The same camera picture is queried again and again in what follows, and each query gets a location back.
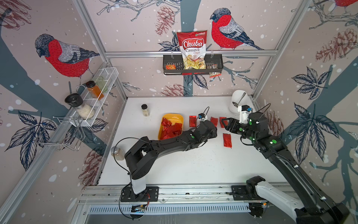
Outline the red tea bag two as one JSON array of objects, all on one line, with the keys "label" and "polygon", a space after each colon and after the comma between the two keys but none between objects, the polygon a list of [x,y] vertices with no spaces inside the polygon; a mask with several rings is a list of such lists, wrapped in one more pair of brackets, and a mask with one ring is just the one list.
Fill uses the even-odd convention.
[{"label": "red tea bag two", "polygon": [[211,117],[210,121],[213,123],[213,125],[214,125],[215,127],[217,127],[218,121],[219,121],[218,118]]}]

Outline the red tea bag five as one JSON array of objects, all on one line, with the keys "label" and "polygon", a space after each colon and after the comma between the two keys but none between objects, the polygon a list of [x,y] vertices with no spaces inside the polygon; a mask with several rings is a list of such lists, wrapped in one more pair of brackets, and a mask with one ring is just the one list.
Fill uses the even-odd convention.
[{"label": "red tea bag five", "polygon": [[223,144],[224,147],[232,148],[231,134],[228,133],[223,134]]}]

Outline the red tea bag four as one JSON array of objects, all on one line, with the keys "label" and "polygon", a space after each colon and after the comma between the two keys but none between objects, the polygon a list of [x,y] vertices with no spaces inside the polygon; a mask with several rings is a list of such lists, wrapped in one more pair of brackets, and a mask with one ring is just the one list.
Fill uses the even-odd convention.
[{"label": "red tea bag four", "polygon": [[189,116],[189,126],[197,127],[197,116]]}]

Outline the red tea bag one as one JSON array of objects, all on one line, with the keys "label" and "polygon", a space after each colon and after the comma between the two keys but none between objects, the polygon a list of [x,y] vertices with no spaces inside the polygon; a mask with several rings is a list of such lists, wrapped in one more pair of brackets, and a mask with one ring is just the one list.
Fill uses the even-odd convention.
[{"label": "red tea bag one", "polygon": [[220,122],[221,128],[226,128],[228,125],[228,121],[227,121],[226,117],[220,117],[219,122]]}]

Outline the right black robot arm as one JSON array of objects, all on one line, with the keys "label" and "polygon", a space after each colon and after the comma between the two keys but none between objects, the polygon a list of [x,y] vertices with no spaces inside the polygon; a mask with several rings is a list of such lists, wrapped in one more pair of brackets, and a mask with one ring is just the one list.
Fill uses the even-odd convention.
[{"label": "right black robot arm", "polygon": [[220,122],[227,131],[251,140],[251,145],[280,171],[299,200],[270,187],[256,176],[255,191],[259,197],[291,216],[297,224],[342,224],[346,221],[349,209],[343,203],[334,202],[311,180],[279,137],[269,133],[268,119],[263,113],[249,114],[246,124],[234,118],[221,119]]}]

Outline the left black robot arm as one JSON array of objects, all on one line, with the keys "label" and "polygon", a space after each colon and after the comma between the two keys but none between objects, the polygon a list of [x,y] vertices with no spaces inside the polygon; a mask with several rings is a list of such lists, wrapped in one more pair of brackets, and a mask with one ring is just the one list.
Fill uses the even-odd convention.
[{"label": "left black robot arm", "polygon": [[197,127],[183,131],[181,135],[165,140],[149,140],[142,137],[126,152],[125,162],[129,169],[131,188],[135,195],[146,191],[145,176],[155,161],[165,155],[185,152],[204,145],[217,137],[217,127],[209,120]]}]

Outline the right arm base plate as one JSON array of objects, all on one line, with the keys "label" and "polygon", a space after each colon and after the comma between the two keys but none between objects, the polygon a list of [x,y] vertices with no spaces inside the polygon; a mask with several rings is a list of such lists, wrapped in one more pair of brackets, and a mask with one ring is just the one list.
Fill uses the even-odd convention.
[{"label": "right arm base plate", "polygon": [[265,201],[252,187],[246,185],[232,185],[229,195],[233,196],[235,201]]}]

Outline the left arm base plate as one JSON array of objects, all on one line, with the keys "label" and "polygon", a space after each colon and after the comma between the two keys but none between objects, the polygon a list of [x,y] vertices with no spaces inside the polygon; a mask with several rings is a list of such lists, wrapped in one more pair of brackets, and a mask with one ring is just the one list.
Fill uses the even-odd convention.
[{"label": "left arm base plate", "polygon": [[131,186],[126,186],[121,191],[120,202],[157,202],[159,187],[146,187],[146,189],[135,194]]}]

